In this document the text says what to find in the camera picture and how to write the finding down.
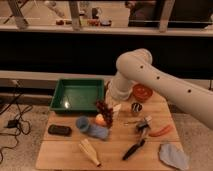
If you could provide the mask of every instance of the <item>wooden table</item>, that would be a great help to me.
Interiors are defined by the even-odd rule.
[[[122,102],[121,110],[113,121],[109,139],[102,141],[88,137],[79,132],[75,121],[79,115],[62,116],[54,112],[50,113],[46,131],[37,158],[37,169],[48,170],[174,170],[164,165],[158,158],[159,146],[163,141],[169,141],[182,150],[182,145],[171,117],[166,100],[157,93],[143,103],[143,110],[138,117],[130,113],[131,103],[135,99],[131,97]],[[139,120],[141,117],[152,116],[151,128],[160,130],[167,124],[171,124],[174,130],[161,137],[148,137],[145,145],[138,149],[128,160],[123,161],[124,153],[137,142],[138,134],[135,124],[124,125],[125,121]],[[53,136],[47,133],[50,124],[70,126],[73,130],[71,137]],[[96,167],[79,149],[80,140],[87,138],[98,152],[101,167]]]

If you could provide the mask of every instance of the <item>small toy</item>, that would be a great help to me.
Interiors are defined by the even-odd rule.
[[[102,114],[97,114],[95,117],[95,123],[100,126],[106,126],[107,123],[104,121],[104,117]]]
[[[104,121],[107,124],[106,126],[111,128],[113,122],[113,108],[109,108],[108,105],[102,100],[98,100],[96,102],[96,107],[98,112],[103,115]]]

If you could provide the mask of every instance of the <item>floor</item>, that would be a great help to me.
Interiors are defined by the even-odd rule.
[[[48,103],[51,96],[44,99],[31,98],[28,102],[33,105],[32,111],[24,115],[24,119],[31,123],[31,133],[19,136],[20,144],[14,150],[5,149],[4,161],[0,165],[2,171],[36,171],[35,163],[41,140],[48,119]],[[213,132],[203,124],[192,118],[189,114],[182,113],[174,105],[169,105],[185,153],[190,157],[190,171],[212,171],[213,170]],[[18,112],[15,105],[11,106],[0,116],[0,132],[5,131],[7,121]],[[14,138],[1,137],[0,144],[12,145]]]

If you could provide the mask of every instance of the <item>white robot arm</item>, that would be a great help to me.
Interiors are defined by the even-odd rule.
[[[213,129],[213,92],[166,74],[151,65],[152,55],[146,49],[122,54],[116,62],[117,73],[109,84],[114,99],[126,100],[133,81],[155,90]]]

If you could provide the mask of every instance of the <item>green plastic bin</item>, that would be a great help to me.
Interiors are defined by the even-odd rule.
[[[104,80],[102,79],[60,79],[50,110],[58,114],[95,112],[95,102],[104,100]]]

